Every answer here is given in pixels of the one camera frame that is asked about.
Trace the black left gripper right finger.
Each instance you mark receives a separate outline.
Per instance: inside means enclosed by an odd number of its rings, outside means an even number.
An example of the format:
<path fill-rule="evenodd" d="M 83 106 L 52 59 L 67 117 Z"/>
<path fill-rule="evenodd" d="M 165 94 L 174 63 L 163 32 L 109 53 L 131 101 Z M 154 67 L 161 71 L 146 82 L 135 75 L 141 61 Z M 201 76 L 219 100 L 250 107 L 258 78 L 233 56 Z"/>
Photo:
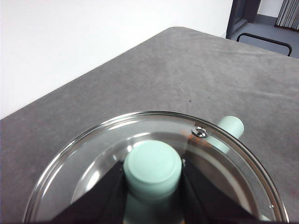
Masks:
<path fill-rule="evenodd" d="M 182 160 L 181 202 L 186 224 L 257 224 L 258 219 L 219 190 L 190 160 Z"/>

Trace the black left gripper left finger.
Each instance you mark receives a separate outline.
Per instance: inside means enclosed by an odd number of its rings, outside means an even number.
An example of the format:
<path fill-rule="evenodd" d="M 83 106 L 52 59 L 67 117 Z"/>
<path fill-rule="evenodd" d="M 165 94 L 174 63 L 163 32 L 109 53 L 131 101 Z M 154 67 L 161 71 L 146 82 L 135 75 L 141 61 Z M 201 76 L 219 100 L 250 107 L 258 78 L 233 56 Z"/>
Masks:
<path fill-rule="evenodd" d="M 127 201 L 123 163 L 115 165 L 51 224 L 122 224 Z"/>

